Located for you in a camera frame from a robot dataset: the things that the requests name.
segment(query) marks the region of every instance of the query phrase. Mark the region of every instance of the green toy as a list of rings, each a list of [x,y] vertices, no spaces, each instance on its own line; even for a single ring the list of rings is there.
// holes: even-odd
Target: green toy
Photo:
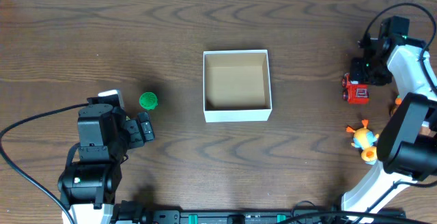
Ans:
[[[158,98],[152,92],[145,92],[139,97],[139,104],[149,111],[155,109],[156,105],[158,105]]]

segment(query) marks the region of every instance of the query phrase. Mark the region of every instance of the open cardboard box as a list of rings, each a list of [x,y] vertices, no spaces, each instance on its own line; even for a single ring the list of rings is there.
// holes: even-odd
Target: open cardboard box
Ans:
[[[267,50],[203,52],[206,122],[266,121],[272,112]]]

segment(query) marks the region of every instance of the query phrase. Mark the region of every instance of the red toy car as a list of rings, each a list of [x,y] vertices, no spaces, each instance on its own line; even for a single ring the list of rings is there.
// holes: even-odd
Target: red toy car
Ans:
[[[354,83],[349,80],[349,73],[346,73],[341,80],[344,89],[343,99],[350,104],[367,104],[369,102],[369,91],[366,84]]]

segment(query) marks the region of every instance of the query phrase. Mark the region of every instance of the wooden table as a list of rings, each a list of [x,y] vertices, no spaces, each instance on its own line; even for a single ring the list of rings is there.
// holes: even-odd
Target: wooden table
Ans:
[[[129,152],[117,202],[185,210],[290,209],[300,200],[329,206],[370,168],[350,146],[346,125],[367,118],[381,132],[395,95],[395,85],[371,87],[368,105],[349,105],[341,76],[362,55],[356,41],[368,22],[405,1],[437,13],[437,0],[1,0],[0,127],[113,88],[134,116],[139,96],[151,91],[159,98],[150,112],[156,140]],[[410,18],[410,35],[431,36],[416,9],[386,17],[394,14]],[[206,124],[203,51],[257,48],[270,55],[269,121]],[[437,55],[436,43],[430,54]],[[76,112],[25,124],[3,140],[10,157],[56,195],[79,139]],[[46,195],[0,163],[0,223],[61,222]],[[436,193],[409,188],[390,206],[436,223]]]

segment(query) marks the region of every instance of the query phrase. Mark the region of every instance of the black cable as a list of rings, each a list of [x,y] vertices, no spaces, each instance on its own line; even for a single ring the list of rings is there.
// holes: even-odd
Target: black cable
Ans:
[[[5,150],[3,149],[3,145],[1,144],[1,138],[9,130],[11,130],[11,129],[17,127],[17,126],[20,126],[21,124],[24,124],[26,122],[30,122],[31,120],[35,120],[35,119],[38,119],[40,117],[45,117],[47,115],[53,115],[53,114],[60,113],[62,111],[67,111],[67,110],[70,110],[70,109],[84,107],[84,106],[87,106],[87,105],[88,104],[76,104],[76,105],[73,105],[73,106],[70,106],[70,107],[66,107],[66,108],[62,108],[62,109],[58,109],[58,110],[55,110],[55,111],[49,111],[49,112],[42,113],[42,114],[39,114],[39,115],[34,115],[32,117],[29,117],[29,118],[26,118],[26,119],[21,120],[19,122],[16,122],[16,123],[8,126],[7,128],[3,129],[0,132],[0,154],[3,157],[3,159],[5,159],[5,161],[8,163],[8,165],[13,170],[15,170],[22,177],[24,177],[24,179],[30,181],[30,183],[32,183],[34,186],[38,187],[43,193],[48,195],[62,209],[62,211],[66,214],[66,216],[68,217],[68,220],[71,222],[71,224],[74,224],[74,219],[72,218],[71,214],[68,212],[67,208],[61,203],[61,201],[56,196],[54,196],[53,193],[51,193],[48,189],[43,187],[38,181],[36,181],[31,176],[26,174],[22,169],[20,169],[20,167],[18,165],[16,165],[14,162],[12,162],[11,158],[9,158],[9,156],[6,154]]]
[[[125,154],[124,157],[126,157],[126,158],[123,158],[123,161],[120,164],[126,162],[129,159],[129,156],[127,154]]]
[[[300,205],[302,205],[302,204],[311,204],[313,207],[315,207],[315,204],[313,204],[312,202],[310,202],[310,201],[308,201],[308,200],[303,200],[303,201],[300,201],[300,202],[298,202],[293,208],[292,208],[292,218],[294,217],[294,210],[297,208],[297,207],[299,207]]]
[[[387,8],[385,10],[382,10],[380,13],[378,13],[378,15],[375,16],[375,18],[372,21],[370,21],[369,26],[367,26],[366,31],[364,32],[363,41],[367,37],[367,34],[369,33],[370,27],[373,25],[373,23],[376,21],[376,19],[379,16],[381,16],[382,14],[384,14],[385,12],[387,12],[393,8],[398,8],[400,6],[412,6],[414,8],[419,8],[422,12],[425,12],[425,14],[427,14],[429,19],[431,20],[432,27],[433,27],[433,33],[432,33],[431,39],[429,39],[429,42],[422,48],[422,51],[419,55],[419,62],[421,65],[422,72],[425,75],[425,78],[426,78],[429,86],[431,86],[432,91],[437,96],[437,87],[434,85],[434,82],[432,81],[431,76],[429,75],[428,71],[426,70],[425,63],[424,63],[425,59],[423,58],[423,55],[425,54],[426,49],[429,48],[432,41],[434,40],[434,37],[436,36],[437,26],[436,26],[436,21],[434,20],[434,17],[432,16],[432,14],[426,8],[424,8],[422,5],[418,5],[415,3],[398,3],[396,5],[392,5],[391,7]]]
[[[359,216],[366,218],[378,219],[380,221],[384,221],[387,223],[398,223],[398,224],[428,224],[422,221],[414,221],[405,218],[398,218],[393,216],[385,216],[381,214],[371,214],[371,213],[363,213],[363,212],[352,212],[352,211],[324,211],[324,212],[314,212],[308,214],[302,214],[300,216],[295,216],[292,218],[288,218],[284,221],[278,222],[277,224],[289,224],[294,221],[300,219],[310,219],[313,217],[324,217],[324,216]]]
[[[411,183],[411,182],[394,182],[393,185],[391,185],[391,187],[383,195],[381,195],[381,197],[378,198],[378,200],[375,201],[375,203],[373,203],[370,207],[368,207],[366,209],[365,213],[371,212],[374,208],[376,208],[376,206],[378,206],[378,204],[380,204],[380,202],[382,200],[384,200],[384,198],[386,198],[393,190],[395,190],[399,185],[402,185],[402,184],[406,184],[408,186],[413,186],[413,187],[419,187],[419,188],[430,188],[430,187],[437,186],[437,180],[435,182],[431,182],[428,184],[417,184],[417,183]],[[352,224],[358,224],[362,219],[363,218],[360,217],[356,221],[354,221]]]
[[[68,168],[73,162],[74,155],[76,154],[77,148],[81,146],[80,143],[75,143],[69,150],[67,154],[66,168]]]

